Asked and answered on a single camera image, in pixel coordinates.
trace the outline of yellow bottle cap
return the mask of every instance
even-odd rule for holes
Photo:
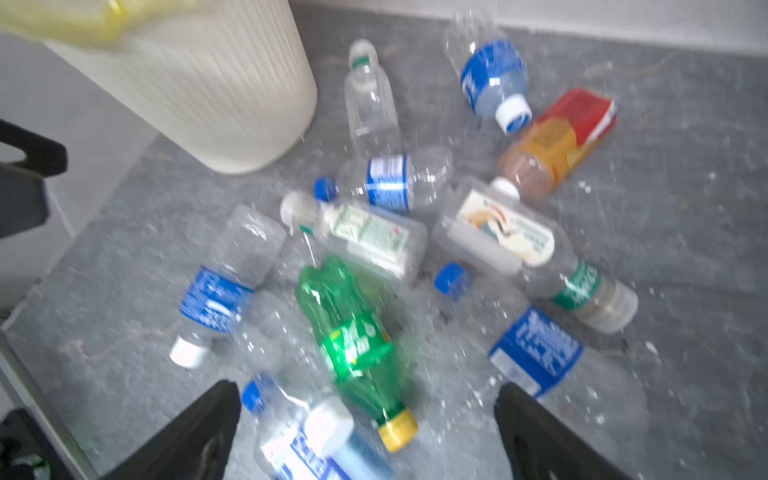
[[[410,409],[403,410],[394,419],[379,427],[379,435],[390,452],[397,452],[408,445],[418,432],[419,424]]]

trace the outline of bottle cap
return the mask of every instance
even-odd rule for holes
[[[311,228],[319,216],[317,200],[300,191],[289,192],[280,203],[280,219],[290,227],[291,234],[294,228]]]
[[[243,390],[243,396],[240,398],[240,401],[249,412],[259,413],[264,410],[264,404],[261,402],[261,392],[253,380]]]
[[[359,38],[349,46],[349,67],[357,67],[358,60],[365,57],[368,58],[367,63],[370,65],[379,63],[379,56],[376,54],[373,43],[365,38]]]
[[[435,277],[435,288],[443,295],[461,296],[467,289],[472,276],[458,263],[447,263]]]
[[[183,366],[185,369],[196,369],[203,362],[203,358],[205,358],[207,353],[207,347],[189,343],[178,336],[176,337],[176,343],[170,348],[170,359],[176,365]]]
[[[496,177],[488,186],[503,193],[507,197],[520,200],[520,190],[518,189],[518,186],[513,184],[508,178]]]
[[[382,442],[392,453],[408,445],[418,432],[419,424],[410,409],[403,410],[394,419],[379,427]]]
[[[507,134],[521,131],[531,123],[533,112],[521,94],[514,94],[496,108],[498,126]]]
[[[312,409],[304,421],[306,444],[321,458],[344,445],[355,429],[355,420],[341,399],[332,397]]]
[[[321,177],[315,181],[315,198],[324,202],[334,201],[338,197],[336,192],[336,179],[333,177]]]
[[[596,315],[583,320],[601,333],[618,332],[627,326],[637,313],[637,294],[622,282],[618,280],[615,282],[616,288],[611,299],[598,310]]]

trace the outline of green plastic bottle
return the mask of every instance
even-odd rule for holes
[[[353,271],[335,256],[321,268],[308,266],[296,301],[312,323],[336,388],[376,419],[390,452],[408,445],[419,424],[400,399],[397,353]]]

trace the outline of yellow trash bag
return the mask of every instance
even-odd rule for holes
[[[0,30],[33,40],[99,47],[200,0],[0,0]]]

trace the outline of white wall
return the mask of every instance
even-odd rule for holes
[[[482,8],[515,27],[768,55],[768,0],[291,1],[440,18]]]
[[[43,45],[7,35],[0,35],[0,118],[61,142],[69,155],[68,171],[46,180],[48,222],[0,239],[2,311],[50,271],[157,131]],[[0,150],[0,161],[18,159]]]

